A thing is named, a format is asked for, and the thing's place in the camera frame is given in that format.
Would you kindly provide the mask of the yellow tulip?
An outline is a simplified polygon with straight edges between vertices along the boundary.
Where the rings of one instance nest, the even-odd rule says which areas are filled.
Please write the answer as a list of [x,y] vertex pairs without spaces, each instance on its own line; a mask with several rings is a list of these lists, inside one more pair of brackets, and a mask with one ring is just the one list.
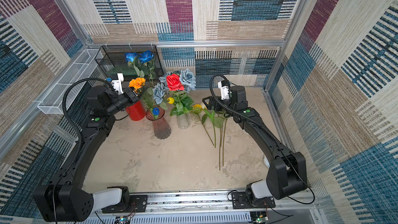
[[175,103],[175,99],[173,97],[169,97],[167,99],[167,101],[168,101],[169,104],[174,104]]

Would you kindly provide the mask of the orange marigold bunch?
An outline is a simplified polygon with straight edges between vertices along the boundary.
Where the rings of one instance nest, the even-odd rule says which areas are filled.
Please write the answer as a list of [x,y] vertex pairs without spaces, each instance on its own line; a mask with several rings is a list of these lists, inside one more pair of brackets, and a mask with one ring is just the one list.
[[146,80],[144,78],[138,77],[136,79],[132,79],[129,82],[129,87],[134,90],[141,89],[145,85]]

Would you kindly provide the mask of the yellow sunflower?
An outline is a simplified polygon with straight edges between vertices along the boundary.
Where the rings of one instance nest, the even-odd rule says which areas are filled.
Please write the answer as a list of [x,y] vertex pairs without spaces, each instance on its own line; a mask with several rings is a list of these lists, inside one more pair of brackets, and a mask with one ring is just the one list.
[[223,123],[224,123],[224,117],[223,116],[220,116],[216,112],[212,112],[210,114],[210,120],[211,120],[211,122],[212,122],[212,124],[213,124],[213,126],[215,128],[219,128],[219,129],[222,128]]
[[219,141],[219,171],[221,171],[221,145],[222,145],[222,128],[223,128],[223,120],[221,117],[218,117],[219,120],[219,133],[220,133],[220,141]]

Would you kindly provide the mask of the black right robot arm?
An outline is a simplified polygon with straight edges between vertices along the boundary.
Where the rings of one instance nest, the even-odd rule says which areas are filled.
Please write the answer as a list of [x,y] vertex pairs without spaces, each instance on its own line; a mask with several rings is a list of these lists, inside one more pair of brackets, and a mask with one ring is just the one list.
[[208,110],[224,110],[233,117],[248,133],[268,160],[268,172],[263,180],[249,183],[246,194],[254,202],[273,197],[276,200],[302,192],[309,188],[305,157],[300,152],[292,152],[272,134],[263,122],[260,114],[248,106],[246,91],[243,86],[222,89],[222,96],[216,96],[210,88],[211,96],[203,99]]

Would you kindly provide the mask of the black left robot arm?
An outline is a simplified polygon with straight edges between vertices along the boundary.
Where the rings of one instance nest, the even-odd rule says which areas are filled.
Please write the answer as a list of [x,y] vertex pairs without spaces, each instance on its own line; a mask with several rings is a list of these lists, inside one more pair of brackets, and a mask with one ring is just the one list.
[[50,182],[37,186],[33,192],[46,222],[83,222],[95,211],[120,203],[122,198],[120,188],[90,194],[83,190],[83,182],[95,154],[112,130],[115,115],[140,98],[130,88],[118,94],[105,86],[95,86],[86,99],[86,118],[77,129],[77,144]]

